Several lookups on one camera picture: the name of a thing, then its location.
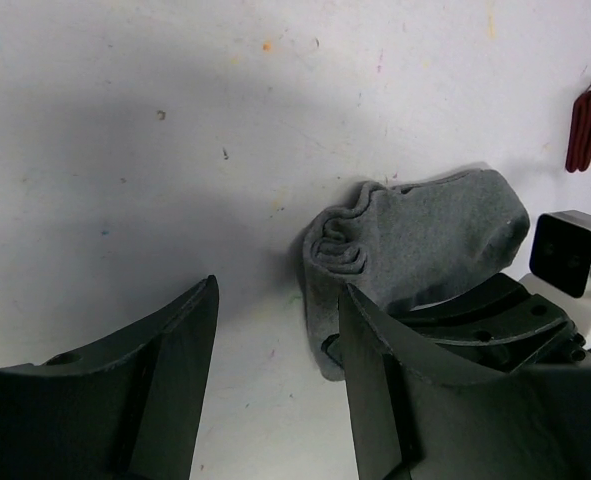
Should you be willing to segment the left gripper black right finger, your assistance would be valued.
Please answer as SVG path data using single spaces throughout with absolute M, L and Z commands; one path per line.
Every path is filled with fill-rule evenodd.
M 352 286 L 339 317 L 361 478 L 591 479 L 591 367 L 483 367 Z

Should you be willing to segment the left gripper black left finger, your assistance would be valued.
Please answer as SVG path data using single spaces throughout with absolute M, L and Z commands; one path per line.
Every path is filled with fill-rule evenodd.
M 0 479 L 186 479 L 217 328 L 207 277 L 41 365 L 0 369 Z

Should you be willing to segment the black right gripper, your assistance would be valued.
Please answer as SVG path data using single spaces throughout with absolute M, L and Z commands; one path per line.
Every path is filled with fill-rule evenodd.
M 358 339 L 414 375 L 581 373 L 585 340 L 559 306 L 497 274 L 436 306 L 389 315 L 360 292 Z

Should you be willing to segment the grey sock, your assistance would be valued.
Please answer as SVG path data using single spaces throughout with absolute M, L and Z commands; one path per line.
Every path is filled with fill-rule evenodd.
M 529 228 L 519 197 L 490 169 L 392 187 L 367 181 L 353 205 L 323 210 L 302 240 L 306 325 L 322 376 L 344 378 L 343 285 L 391 315 L 441 303 L 510 266 Z

